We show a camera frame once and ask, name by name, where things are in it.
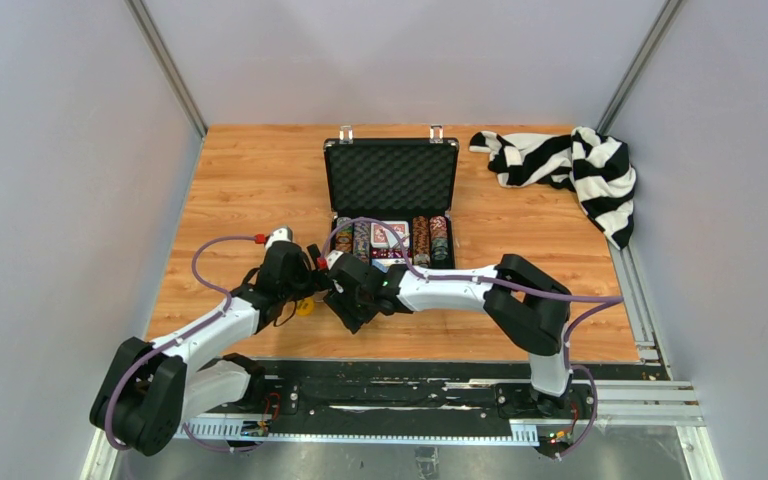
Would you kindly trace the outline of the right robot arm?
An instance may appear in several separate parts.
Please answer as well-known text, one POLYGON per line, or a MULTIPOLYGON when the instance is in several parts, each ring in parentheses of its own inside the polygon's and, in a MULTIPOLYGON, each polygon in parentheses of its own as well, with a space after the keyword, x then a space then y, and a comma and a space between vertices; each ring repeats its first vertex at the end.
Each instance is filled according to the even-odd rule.
POLYGON ((572 373, 563 352, 569 291, 523 257, 506 254, 496 265, 472 270, 396 264, 382 271, 340 251, 323 262, 331 283, 325 302, 351 332, 377 315, 484 313, 528 353, 534 408, 555 417, 571 404, 572 373))

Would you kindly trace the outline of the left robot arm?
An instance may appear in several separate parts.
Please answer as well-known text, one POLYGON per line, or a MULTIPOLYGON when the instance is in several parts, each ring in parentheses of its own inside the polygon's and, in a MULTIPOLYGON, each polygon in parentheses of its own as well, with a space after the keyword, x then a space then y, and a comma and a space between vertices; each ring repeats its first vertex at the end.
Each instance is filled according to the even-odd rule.
POLYGON ((120 344, 89 413, 111 447, 151 456, 184 421, 207 410, 231 403, 253 413, 264 405, 258 365, 223 352, 276 324, 286 304, 319 291, 319 248, 302 248, 283 234, 253 237, 264 244, 265 256, 238 287, 203 283, 222 296, 208 313, 153 341, 131 337, 120 344))

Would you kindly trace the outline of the blue backed playing cards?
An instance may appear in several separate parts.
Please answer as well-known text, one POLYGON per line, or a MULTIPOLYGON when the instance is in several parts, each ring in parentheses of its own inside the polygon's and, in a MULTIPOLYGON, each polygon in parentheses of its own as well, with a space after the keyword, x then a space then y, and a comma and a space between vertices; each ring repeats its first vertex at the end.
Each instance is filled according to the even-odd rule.
POLYGON ((373 259, 372 265, 382 272, 387 272, 392 265, 392 262, 389 259, 373 259))

